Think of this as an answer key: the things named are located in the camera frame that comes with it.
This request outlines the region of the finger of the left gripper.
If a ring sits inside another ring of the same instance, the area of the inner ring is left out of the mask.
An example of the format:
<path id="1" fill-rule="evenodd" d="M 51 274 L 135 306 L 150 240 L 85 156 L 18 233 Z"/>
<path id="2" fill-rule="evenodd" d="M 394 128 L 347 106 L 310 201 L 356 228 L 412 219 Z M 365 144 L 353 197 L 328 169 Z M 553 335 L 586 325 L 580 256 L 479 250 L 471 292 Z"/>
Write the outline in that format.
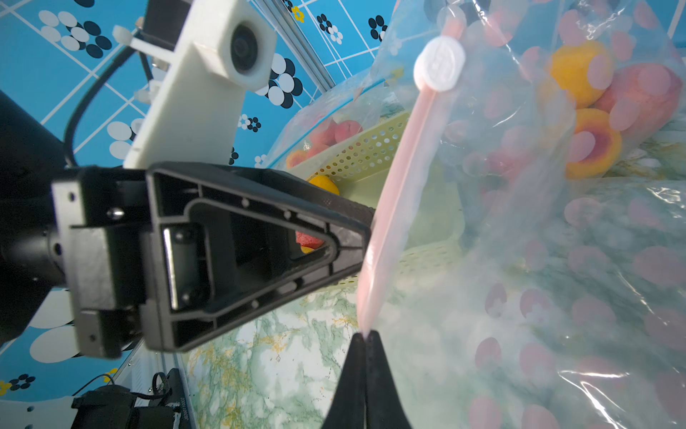
<path id="1" fill-rule="evenodd" d="M 153 350 L 192 350 L 355 275 L 371 239 L 371 207 L 282 171 L 167 162 L 146 184 Z"/>

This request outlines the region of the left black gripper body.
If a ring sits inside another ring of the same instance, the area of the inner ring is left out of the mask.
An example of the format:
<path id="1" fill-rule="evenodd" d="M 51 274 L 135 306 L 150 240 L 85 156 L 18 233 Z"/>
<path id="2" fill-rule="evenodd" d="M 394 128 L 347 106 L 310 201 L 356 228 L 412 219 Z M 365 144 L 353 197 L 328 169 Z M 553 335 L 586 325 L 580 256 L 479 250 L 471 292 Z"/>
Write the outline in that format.
<path id="1" fill-rule="evenodd" d="M 80 354 L 118 359 L 155 349 L 145 324 L 151 212 L 146 171 L 69 168 L 52 182 L 55 222 Z"/>

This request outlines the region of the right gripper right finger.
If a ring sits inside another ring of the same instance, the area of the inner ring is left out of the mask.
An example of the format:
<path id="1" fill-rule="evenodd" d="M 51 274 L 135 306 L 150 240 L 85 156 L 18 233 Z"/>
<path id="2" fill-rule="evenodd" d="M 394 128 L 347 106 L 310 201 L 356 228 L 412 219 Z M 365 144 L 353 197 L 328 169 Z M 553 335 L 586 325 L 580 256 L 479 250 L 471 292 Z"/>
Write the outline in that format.
<path id="1" fill-rule="evenodd" d="M 371 331 L 366 338 L 366 427 L 411 429 L 393 380 L 382 338 Z"/>

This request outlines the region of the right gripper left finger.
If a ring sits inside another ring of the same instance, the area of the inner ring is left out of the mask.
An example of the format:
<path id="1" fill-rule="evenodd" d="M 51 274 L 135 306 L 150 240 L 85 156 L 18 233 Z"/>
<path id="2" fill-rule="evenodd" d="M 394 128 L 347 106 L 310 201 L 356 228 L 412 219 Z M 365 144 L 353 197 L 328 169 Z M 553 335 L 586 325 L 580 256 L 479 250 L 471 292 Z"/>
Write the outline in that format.
<path id="1" fill-rule="evenodd" d="M 366 427 L 366 342 L 354 334 L 322 429 Z"/>

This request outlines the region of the pink red peach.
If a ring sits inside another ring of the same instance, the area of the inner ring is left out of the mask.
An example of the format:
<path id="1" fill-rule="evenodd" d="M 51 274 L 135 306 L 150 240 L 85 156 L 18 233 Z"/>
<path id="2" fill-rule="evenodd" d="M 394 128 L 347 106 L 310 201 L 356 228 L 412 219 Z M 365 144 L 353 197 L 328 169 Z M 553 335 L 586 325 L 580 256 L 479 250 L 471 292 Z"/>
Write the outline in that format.
<path id="1" fill-rule="evenodd" d="M 341 143 L 347 139 L 354 137 L 362 131 L 362 125 L 357 121 L 346 120 L 341 123 L 337 123 L 334 129 L 335 142 Z"/>

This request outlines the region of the pale green plastic basket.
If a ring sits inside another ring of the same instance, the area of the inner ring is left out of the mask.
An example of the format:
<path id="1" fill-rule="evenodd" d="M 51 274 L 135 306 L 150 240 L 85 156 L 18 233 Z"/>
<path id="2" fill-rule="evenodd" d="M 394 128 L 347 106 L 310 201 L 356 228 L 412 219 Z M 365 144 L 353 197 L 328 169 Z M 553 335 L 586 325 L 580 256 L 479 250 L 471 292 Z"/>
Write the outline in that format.
<path id="1" fill-rule="evenodd" d="M 326 176 L 343 198 L 377 207 L 408 118 L 407 112 L 386 118 L 308 159 L 304 157 L 305 151 L 298 149 L 284 170 L 306 181 Z M 436 161 L 397 265 L 400 279 L 424 280 L 453 266 L 462 256 L 458 240 L 463 232 L 464 215 L 457 184 L 448 178 L 448 168 Z"/>

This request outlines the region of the clear zip-top bag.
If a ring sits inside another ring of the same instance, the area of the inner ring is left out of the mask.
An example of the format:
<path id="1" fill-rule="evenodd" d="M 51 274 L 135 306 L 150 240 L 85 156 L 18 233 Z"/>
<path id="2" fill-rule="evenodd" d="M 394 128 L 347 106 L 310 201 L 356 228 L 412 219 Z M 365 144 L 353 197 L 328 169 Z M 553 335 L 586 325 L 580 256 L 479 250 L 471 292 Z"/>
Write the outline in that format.
<path id="1" fill-rule="evenodd" d="M 292 169 L 339 144 L 334 139 L 337 123 L 357 121 L 363 127 L 361 134 L 403 112 L 392 86 L 404 75 L 397 68 L 384 77 L 363 71 L 345 80 L 298 112 L 255 166 Z"/>

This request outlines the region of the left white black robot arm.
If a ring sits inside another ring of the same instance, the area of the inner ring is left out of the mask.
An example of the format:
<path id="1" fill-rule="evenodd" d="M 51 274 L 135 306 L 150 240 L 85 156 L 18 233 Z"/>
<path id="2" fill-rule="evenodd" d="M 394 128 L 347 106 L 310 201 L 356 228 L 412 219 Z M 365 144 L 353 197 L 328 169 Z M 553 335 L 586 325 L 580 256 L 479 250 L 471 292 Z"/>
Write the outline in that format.
<path id="1" fill-rule="evenodd" d="M 291 174 L 164 162 L 69 168 L 1 98 L 1 340 L 55 286 L 80 355 L 186 352 L 361 269 L 371 207 Z"/>

